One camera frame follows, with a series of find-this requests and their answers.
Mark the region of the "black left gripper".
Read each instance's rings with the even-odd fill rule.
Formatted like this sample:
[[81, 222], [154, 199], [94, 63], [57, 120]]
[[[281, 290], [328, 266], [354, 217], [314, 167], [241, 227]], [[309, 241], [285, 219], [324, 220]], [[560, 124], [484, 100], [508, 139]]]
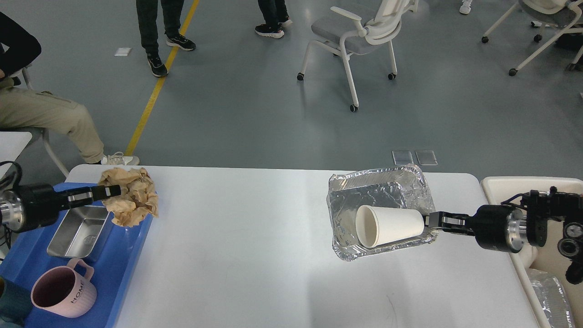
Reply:
[[119, 185], [85, 186], [56, 192], [49, 184], [19, 185], [1, 195], [1, 223], [16, 233], [54, 224], [68, 204], [93, 204], [121, 195]]

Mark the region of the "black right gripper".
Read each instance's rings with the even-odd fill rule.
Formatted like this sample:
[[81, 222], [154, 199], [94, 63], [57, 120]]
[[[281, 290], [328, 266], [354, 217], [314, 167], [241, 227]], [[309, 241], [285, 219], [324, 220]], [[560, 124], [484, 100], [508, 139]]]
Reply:
[[518, 253], [522, 250], [525, 233], [520, 232], [523, 221], [521, 209], [509, 205], [483, 205], [472, 216], [472, 228], [467, 214], [433, 212], [424, 216], [430, 230], [465, 236], [475, 236], [479, 247], [490, 251]]

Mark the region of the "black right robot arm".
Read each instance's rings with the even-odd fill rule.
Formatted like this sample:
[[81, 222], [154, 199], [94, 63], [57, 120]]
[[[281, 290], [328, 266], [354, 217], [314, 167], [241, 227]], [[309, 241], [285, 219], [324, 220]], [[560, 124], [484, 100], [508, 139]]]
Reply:
[[501, 204], [486, 204], [474, 215], [433, 212], [423, 216], [429, 229], [473, 236], [477, 244], [490, 251], [518, 253], [523, 245], [543, 247], [547, 243], [548, 222], [562, 224], [557, 243], [560, 255], [570, 260], [566, 280], [580, 284], [583, 275], [582, 196], [550, 190], [519, 193]]

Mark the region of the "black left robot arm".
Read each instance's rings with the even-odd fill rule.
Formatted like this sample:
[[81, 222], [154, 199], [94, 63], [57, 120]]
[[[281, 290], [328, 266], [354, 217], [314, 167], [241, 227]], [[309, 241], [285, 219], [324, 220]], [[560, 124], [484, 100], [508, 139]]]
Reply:
[[2, 245], [12, 247], [12, 233], [22, 233], [53, 225], [62, 210], [83, 207], [95, 201], [121, 195], [119, 185], [95, 185], [55, 191], [50, 184], [20, 183], [22, 168], [13, 161], [15, 170], [1, 179], [1, 224], [4, 227]]

